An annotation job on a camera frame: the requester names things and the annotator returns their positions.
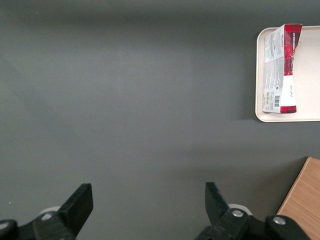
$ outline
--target wooden board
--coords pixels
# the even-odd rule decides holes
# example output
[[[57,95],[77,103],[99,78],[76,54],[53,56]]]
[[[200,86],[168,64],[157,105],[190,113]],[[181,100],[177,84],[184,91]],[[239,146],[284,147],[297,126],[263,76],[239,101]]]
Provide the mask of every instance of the wooden board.
[[[295,220],[312,240],[320,239],[320,160],[308,157],[277,214]]]

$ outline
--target gray table surface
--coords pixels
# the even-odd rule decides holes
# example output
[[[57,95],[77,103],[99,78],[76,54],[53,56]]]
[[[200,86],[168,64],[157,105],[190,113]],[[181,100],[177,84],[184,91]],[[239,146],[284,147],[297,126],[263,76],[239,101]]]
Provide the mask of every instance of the gray table surface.
[[[255,116],[256,39],[320,1],[0,1],[0,218],[92,183],[78,239],[192,240],[205,182],[274,214],[318,122]]]

